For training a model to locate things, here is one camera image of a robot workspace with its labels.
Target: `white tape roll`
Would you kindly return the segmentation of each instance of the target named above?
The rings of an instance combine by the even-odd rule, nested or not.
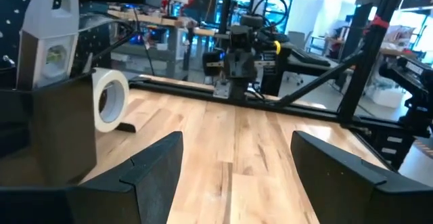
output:
[[[95,127],[107,133],[113,131],[123,120],[128,106],[128,80],[122,72],[96,68],[93,78],[93,109]],[[99,101],[105,93],[105,106],[99,108]]]

